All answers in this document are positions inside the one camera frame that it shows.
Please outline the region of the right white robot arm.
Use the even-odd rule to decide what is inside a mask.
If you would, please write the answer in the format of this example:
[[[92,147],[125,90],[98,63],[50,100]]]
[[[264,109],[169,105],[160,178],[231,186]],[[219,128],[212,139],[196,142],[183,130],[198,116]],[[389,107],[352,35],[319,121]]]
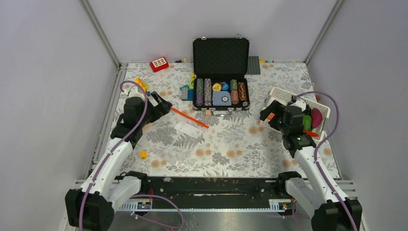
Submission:
[[[307,212],[314,231],[358,231],[362,206],[350,199],[328,173],[318,155],[318,145],[303,126],[303,110],[274,100],[260,113],[269,126],[281,133],[284,148],[295,159],[309,181],[296,171],[280,173],[276,192],[292,197]]]

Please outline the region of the clear zip top bag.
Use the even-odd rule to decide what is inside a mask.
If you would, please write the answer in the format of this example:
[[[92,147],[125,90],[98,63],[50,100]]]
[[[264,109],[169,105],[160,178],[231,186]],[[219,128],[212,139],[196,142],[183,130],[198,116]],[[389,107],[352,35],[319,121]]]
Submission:
[[[209,128],[209,126],[208,126],[207,124],[205,124],[204,122],[202,122],[202,121],[200,121],[200,120],[197,120],[197,119],[195,119],[195,118],[193,118],[193,117],[187,115],[186,113],[183,113],[183,112],[177,110],[177,109],[174,108],[174,107],[172,107],[171,110],[172,110],[174,113],[176,113],[176,114],[178,114],[178,115],[184,117],[185,119],[189,120],[190,122],[195,123],[196,125],[198,125],[198,126],[200,126],[200,127],[203,127],[203,128],[205,128],[205,129],[208,129],[208,128]],[[195,139],[198,138],[198,137],[200,137],[200,136],[202,135],[202,133],[203,133],[202,130],[200,130],[200,129],[198,129],[197,127],[195,127],[195,126],[193,126],[193,125],[190,125],[190,124],[188,124],[188,123],[186,123],[186,122],[183,122],[183,121],[179,121],[179,122],[175,125],[175,129],[176,129],[177,131],[180,131],[180,132],[182,132],[182,133],[184,133],[184,134],[186,134],[186,135],[188,135],[188,136],[190,136],[190,137],[192,137],[192,138],[195,138]]]

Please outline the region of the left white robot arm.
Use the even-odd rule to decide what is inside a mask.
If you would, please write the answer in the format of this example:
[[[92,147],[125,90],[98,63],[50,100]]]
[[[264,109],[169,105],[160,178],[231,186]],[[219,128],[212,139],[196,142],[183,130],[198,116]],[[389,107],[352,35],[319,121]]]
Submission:
[[[65,196],[69,225],[81,230],[106,231],[116,211],[132,195],[143,198],[149,193],[144,173],[127,173],[117,186],[112,188],[111,185],[142,137],[143,128],[168,114],[172,108],[172,103],[155,91],[151,96],[157,105],[142,94],[126,99],[102,159],[82,185],[78,189],[70,189]]]

